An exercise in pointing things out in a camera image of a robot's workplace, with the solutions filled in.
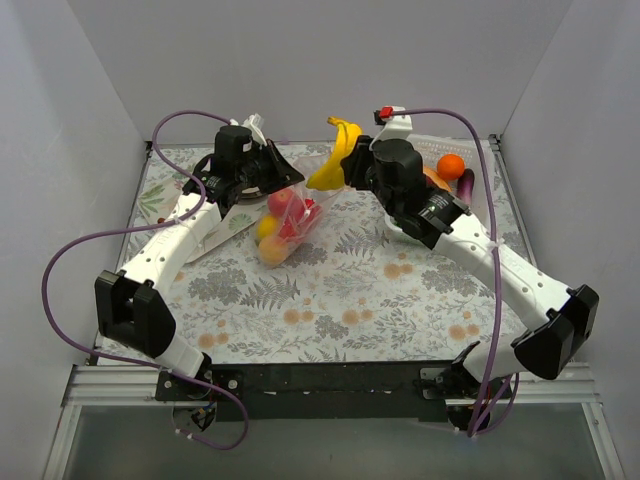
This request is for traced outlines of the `yellow orange peach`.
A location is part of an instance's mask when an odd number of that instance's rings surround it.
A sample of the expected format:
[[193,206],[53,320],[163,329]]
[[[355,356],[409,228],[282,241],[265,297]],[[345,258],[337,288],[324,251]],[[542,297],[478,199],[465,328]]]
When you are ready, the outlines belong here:
[[269,266],[277,266],[289,256],[288,243],[278,235],[263,238],[258,250],[261,261]]

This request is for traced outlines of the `red apple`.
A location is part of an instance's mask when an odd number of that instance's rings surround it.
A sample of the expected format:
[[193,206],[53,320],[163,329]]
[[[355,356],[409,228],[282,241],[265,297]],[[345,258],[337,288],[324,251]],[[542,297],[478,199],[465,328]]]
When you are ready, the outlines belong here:
[[278,236],[287,244],[299,245],[306,237],[306,228],[293,217],[287,217],[278,231]]
[[317,224],[322,217],[323,207],[321,204],[311,198],[305,199],[304,204],[305,212],[301,217],[299,227],[302,233],[308,234],[317,227]]
[[292,188],[284,188],[270,194],[267,207],[269,212],[278,218],[285,215],[300,217],[305,212],[303,200]]

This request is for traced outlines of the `yellow lemon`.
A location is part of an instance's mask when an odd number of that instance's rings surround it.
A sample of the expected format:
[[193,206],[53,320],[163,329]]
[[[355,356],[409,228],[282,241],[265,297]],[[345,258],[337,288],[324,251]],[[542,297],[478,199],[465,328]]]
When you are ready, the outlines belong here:
[[265,215],[260,219],[256,226],[256,239],[261,242],[264,238],[274,235],[278,232],[280,220],[273,215]]

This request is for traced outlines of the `clear zip top bag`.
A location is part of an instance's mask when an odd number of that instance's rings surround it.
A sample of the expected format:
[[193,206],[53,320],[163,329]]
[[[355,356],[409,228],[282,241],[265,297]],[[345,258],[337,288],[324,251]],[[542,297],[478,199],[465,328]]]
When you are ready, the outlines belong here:
[[319,191],[306,187],[307,179],[327,160],[326,155],[301,157],[293,167],[304,180],[268,195],[266,211],[254,228],[258,258],[276,267],[307,242],[329,213],[343,189]]

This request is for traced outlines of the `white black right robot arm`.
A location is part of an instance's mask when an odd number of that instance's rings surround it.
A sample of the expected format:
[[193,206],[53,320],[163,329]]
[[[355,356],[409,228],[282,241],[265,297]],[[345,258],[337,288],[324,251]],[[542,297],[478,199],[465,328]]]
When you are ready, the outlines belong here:
[[489,359],[493,378],[520,372],[545,380],[559,376],[592,333],[599,296],[591,287],[572,289],[491,239],[468,205],[427,178],[407,140],[361,135],[339,155],[338,165],[346,185],[372,192],[405,234],[494,289],[497,304],[507,304],[526,327],[520,335],[501,337],[494,353],[472,343],[425,388],[443,397],[475,397],[489,384]]

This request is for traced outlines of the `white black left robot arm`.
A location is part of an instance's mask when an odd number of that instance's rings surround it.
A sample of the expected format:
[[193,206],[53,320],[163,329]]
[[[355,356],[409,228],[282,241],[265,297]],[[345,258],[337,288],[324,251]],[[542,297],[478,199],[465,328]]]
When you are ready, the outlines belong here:
[[165,228],[119,272],[104,271],[96,279],[100,334],[180,373],[178,387],[188,398],[205,398],[213,386],[206,370],[211,360],[178,333],[164,297],[183,265],[246,190],[271,194],[303,178],[254,118],[221,127],[213,152],[196,164]]

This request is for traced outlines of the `yellow banana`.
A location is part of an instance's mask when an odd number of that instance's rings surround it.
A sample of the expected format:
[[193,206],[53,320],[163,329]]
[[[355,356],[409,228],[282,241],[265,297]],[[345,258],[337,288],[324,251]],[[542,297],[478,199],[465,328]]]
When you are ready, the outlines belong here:
[[326,163],[307,180],[306,187],[317,191],[340,190],[345,186],[344,170],[341,161],[354,150],[358,138],[362,135],[359,125],[335,116],[329,116],[327,123],[336,128],[334,148]]

